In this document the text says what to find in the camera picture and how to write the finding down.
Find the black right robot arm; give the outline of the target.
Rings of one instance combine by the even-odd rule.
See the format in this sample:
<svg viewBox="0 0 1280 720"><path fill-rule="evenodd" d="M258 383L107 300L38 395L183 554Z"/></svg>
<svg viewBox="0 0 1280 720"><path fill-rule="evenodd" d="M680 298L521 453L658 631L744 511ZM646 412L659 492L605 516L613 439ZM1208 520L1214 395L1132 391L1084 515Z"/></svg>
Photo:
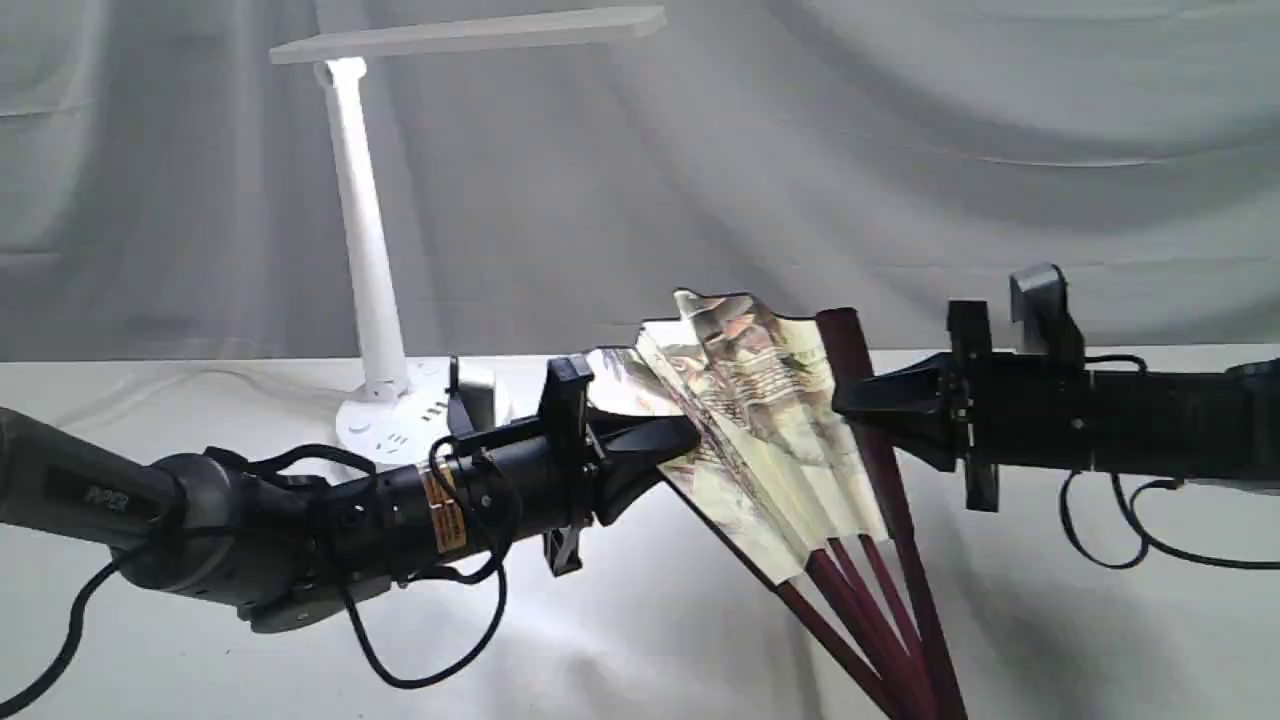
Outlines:
<svg viewBox="0 0 1280 720"><path fill-rule="evenodd" d="M1094 369L1061 299L1016 302L1021 348L997 352L982 301L952 301L951 348L874 374L856 314L818 316L833 409L938 471L963 469L966 507L998 509L1001 466L1277 489L1277 363L1217 373Z"/></svg>

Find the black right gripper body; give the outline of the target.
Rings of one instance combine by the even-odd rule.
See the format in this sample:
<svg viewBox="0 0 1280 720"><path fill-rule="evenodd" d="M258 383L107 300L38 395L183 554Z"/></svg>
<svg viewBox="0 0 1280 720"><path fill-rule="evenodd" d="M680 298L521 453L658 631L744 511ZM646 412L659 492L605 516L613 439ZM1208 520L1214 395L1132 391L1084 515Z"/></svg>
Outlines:
<svg viewBox="0 0 1280 720"><path fill-rule="evenodd" d="M950 302L947 331L950 355L963 370L950 414L963 450L966 509L998 510L1001 466L1087 466L1084 365L995 351L983 301Z"/></svg>

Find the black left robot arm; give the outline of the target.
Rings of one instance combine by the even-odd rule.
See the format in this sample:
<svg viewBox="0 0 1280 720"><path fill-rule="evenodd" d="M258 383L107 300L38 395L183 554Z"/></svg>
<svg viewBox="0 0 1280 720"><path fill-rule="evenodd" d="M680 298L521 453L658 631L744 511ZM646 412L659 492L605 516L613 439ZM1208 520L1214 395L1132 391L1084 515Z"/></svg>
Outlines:
<svg viewBox="0 0 1280 720"><path fill-rule="evenodd" d="M419 462L302 445L262 460L224 448L143 465L3 410L3 523L108 547L133 585L233 607L292 632L393 585L476 584L538 537L550 571L609 525L700 436L677 411L595 407L585 356L547 364L538 410L499 423L490 375L451 359L442 419Z"/></svg>

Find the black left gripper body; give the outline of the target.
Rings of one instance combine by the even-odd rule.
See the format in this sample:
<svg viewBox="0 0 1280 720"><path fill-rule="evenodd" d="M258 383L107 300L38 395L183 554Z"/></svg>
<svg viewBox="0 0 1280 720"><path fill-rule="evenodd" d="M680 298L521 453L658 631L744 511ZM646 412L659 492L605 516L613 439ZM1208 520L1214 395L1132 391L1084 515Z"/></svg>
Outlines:
<svg viewBox="0 0 1280 720"><path fill-rule="evenodd" d="M588 389L582 355L545 365L538 409L492 430L434 439L421 462L384 471L387 550L396 579L458 579L454 562L485 553L495 575L511 547L541 542L554 577L582 566L580 536L595 519L603 470L585 462Z"/></svg>

